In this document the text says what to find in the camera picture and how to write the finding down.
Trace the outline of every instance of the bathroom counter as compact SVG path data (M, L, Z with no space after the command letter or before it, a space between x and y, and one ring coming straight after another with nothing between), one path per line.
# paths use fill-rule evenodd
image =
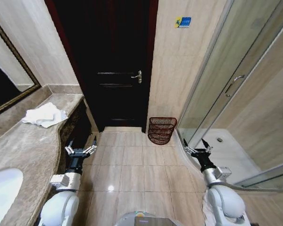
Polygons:
M83 99L81 94L52 94L41 105L52 102L68 117ZM49 180L58 170L61 153L59 132L67 120L48 129L18 122L0 137L0 170L23 172L19 194L1 221L1 226L33 225L50 191Z

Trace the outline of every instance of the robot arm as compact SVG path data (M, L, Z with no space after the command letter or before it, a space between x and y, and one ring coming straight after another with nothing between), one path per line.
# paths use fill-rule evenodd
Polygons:
M96 140L86 150L65 147L71 158L64 174L53 175L50 184L59 192L49 199L41 211L39 226L71 226L77 212L79 199L76 192L80 187L83 161L96 151Z
M250 226L243 199L233 189L216 185L224 181L232 172L227 167L217 167L211 162L209 156L213 147L210 147L205 140L201 140L205 149L190 148L185 140L184 149L192 157L197 158L201 165L200 171L209 188L208 201L213 207L216 226Z

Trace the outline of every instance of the shower door handle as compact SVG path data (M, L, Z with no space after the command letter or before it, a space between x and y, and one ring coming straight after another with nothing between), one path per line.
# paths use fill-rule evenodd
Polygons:
M225 95L226 95L227 97L230 97L230 96L231 96L231 94L228 94L228 91L230 90L231 86L232 86L238 79L243 79L244 77L245 77L245 75L240 75L240 76L234 78L234 80L231 82L231 84L228 86L228 88L227 88L226 91L225 91Z

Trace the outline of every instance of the door frame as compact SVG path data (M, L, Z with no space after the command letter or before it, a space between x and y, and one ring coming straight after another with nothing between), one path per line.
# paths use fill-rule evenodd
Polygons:
M49 11L49 14L51 16L51 19L57 29L58 35L61 39L61 42L64 46L64 49L66 51L66 54L68 56L68 59L70 61L70 64L75 72L75 76L80 84L80 87L83 91L83 93L87 94L89 93L87 89L87 85L85 84L83 77L80 73L79 67L76 63L75 57L72 53L71 46L69 44L68 38L66 37L66 34L64 32L63 25L60 21L60 18L58 16L58 12L56 10L55 4L53 0L44 0L45 4L47 6L47 9ZM143 72L143 81L146 83L145 89L143 89L141 95L145 98L143 99L143 102L141 103L141 108L143 110L143 117L141 118L141 130L143 133L146 132L147 127L147 117L148 117L148 105L149 105L149 96L150 96L150 82L151 82L151 74L152 74L152 61L153 61L153 52L154 52L154 41L155 41L155 33L156 33L156 19L157 19L157 11L158 11L158 0L149 0L149 20L148 20L148 36L147 36L147 47L146 47L146 66L145 71ZM86 95L85 96L87 103L91 103L91 96ZM100 132L102 132L105 128L104 125L101 123L101 119L99 115L93 114L94 120L97 124L97 127Z

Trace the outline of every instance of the mirror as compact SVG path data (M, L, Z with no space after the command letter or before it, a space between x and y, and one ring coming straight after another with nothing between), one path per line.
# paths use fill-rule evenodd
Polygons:
M0 26L0 113L40 87Z

